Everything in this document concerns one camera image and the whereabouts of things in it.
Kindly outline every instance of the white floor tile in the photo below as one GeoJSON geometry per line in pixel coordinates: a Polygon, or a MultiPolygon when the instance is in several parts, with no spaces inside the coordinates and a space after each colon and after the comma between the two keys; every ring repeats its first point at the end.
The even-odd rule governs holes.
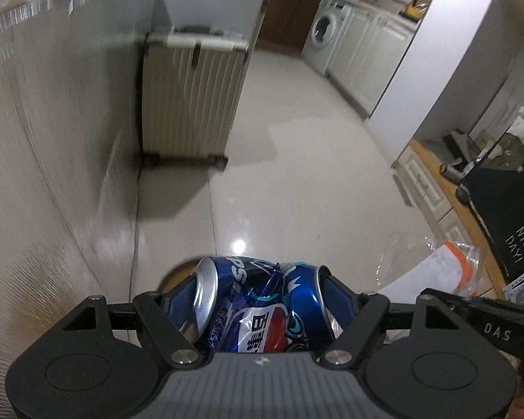
{"type": "Polygon", "coordinates": [[[392,232],[430,234],[358,114],[299,59],[254,53],[227,154],[210,176],[220,255],[242,240],[244,255],[326,264],[364,291],[392,232]]]}
{"type": "Polygon", "coordinates": [[[186,259],[215,253],[208,172],[158,168],[140,176],[132,297],[158,288],[186,259]]]}

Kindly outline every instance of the kitchen counter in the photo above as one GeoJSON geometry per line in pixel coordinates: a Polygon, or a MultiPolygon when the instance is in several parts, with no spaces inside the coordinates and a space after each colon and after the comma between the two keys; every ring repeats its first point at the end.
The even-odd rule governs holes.
{"type": "Polygon", "coordinates": [[[363,0],[337,0],[337,1],[343,1],[353,6],[359,6],[359,8],[364,8],[364,9],[374,11],[374,12],[379,11],[382,15],[389,17],[389,19],[393,20],[396,23],[399,23],[406,29],[409,29],[412,32],[415,32],[415,30],[417,30],[417,27],[418,27],[417,23],[411,22],[410,20],[405,19],[404,17],[401,17],[398,14],[394,14],[393,12],[389,11],[388,9],[382,8],[381,6],[377,6],[377,5],[374,5],[372,3],[369,3],[363,0]]]}

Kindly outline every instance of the blue aluminum can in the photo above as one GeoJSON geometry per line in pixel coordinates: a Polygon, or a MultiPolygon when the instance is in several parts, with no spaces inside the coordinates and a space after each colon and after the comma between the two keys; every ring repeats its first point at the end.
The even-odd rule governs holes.
{"type": "Polygon", "coordinates": [[[196,268],[197,347],[319,354],[334,334],[321,293],[324,266],[248,257],[206,257],[196,268]]]}

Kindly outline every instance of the white cabinet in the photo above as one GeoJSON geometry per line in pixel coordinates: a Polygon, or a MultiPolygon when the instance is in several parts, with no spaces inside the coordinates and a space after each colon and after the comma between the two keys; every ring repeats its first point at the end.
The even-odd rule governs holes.
{"type": "Polygon", "coordinates": [[[448,211],[448,214],[440,219],[439,228],[448,240],[463,242],[473,246],[473,241],[470,238],[470,235],[468,235],[464,224],[461,222],[454,209],[448,211]]]}
{"type": "Polygon", "coordinates": [[[371,11],[355,7],[351,19],[348,20],[348,29],[345,32],[344,39],[330,67],[330,75],[342,85],[344,84],[345,71],[351,63],[351,59],[357,50],[360,50],[361,40],[371,27],[371,24],[377,14],[371,11]]]}
{"type": "Polygon", "coordinates": [[[446,198],[440,186],[432,178],[413,149],[406,148],[398,159],[398,163],[406,171],[435,221],[439,222],[452,209],[450,201],[446,198]]]}
{"type": "Polygon", "coordinates": [[[371,113],[414,35],[409,22],[378,9],[354,8],[330,75],[371,113]]]}
{"type": "Polygon", "coordinates": [[[413,33],[379,16],[345,74],[347,89],[370,114],[394,75],[413,33]]]}

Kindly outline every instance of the door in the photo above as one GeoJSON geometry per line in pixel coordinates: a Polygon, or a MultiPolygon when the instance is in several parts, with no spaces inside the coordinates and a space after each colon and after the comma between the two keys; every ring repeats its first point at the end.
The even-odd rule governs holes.
{"type": "Polygon", "coordinates": [[[300,55],[320,0],[270,0],[258,46],[300,55]]]}
{"type": "Polygon", "coordinates": [[[414,33],[380,15],[346,73],[347,88],[370,114],[388,86],[414,33]]]}
{"type": "Polygon", "coordinates": [[[270,0],[262,0],[260,5],[260,11],[258,11],[258,17],[256,18],[256,24],[254,25],[254,30],[250,36],[250,45],[255,46],[258,35],[260,34],[260,28],[262,27],[262,22],[264,22],[264,17],[266,16],[266,11],[268,10],[268,3],[270,0]]]}
{"type": "Polygon", "coordinates": [[[361,47],[361,40],[369,30],[374,15],[366,9],[354,8],[351,20],[347,20],[348,29],[345,32],[344,39],[337,50],[334,63],[330,68],[330,75],[339,83],[344,83],[345,71],[348,69],[357,50],[361,47]]]}
{"type": "Polygon", "coordinates": [[[311,27],[310,38],[317,49],[327,46],[337,32],[337,17],[332,12],[323,12],[311,27]]]}

